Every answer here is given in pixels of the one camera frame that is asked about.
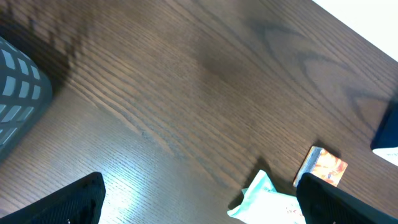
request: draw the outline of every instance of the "gray plastic basket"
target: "gray plastic basket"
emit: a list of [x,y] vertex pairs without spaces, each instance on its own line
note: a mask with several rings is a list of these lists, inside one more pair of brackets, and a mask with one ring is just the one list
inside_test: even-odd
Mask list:
[[41,117],[51,99],[47,76],[0,37],[0,161]]

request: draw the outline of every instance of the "wooden table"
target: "wooden table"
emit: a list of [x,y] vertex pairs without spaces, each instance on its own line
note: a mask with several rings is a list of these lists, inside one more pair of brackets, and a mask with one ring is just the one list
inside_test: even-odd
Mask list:
[[398,169],[369,148],[398,63],[313,2],[0,5],[2,35],[55,79],[0,165],[1,216],[100,171],[101,223],[239,223],[253,174],[293,194],[318,144],[348,163],[338,188],[398,217]]

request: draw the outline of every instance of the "wooden surface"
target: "wooden surface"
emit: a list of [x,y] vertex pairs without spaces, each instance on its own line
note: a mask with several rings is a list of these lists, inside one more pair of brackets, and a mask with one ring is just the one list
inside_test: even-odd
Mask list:
[[239,223],[226,211],[252,174],[294,193],[316,143],[348,163],[340,189],[398,217],[398,169],[369,148],[398,64],[313,2],[0,5],[58,80],[0,164],[1,216],[100,171],[101,223]]

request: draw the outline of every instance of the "brown tabletop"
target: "brown tabletop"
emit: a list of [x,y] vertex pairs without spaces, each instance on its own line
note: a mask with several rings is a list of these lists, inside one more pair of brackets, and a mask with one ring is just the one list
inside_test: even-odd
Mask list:
[[398,168],[369,148],[398,63],[315,3],[0,2],[5,38],[58,80],[0,164],[0,216],[100,171],[101,223],[239,223],[253,173],[294,194],[318,144],[348,163],[339,189],[398,217]]

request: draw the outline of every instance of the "wood grain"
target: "wood grain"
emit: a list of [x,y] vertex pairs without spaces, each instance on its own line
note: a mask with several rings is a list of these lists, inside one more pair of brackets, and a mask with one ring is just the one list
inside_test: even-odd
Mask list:
[[369,148],[398,64],[313,2],[0,5],[61,83],[0,165],[2,215],[98,170],[103,223],[234,223],[227,205],[258,161],[294,193],[322,142],[349,164],[339,188],[398,217],[397,168]]

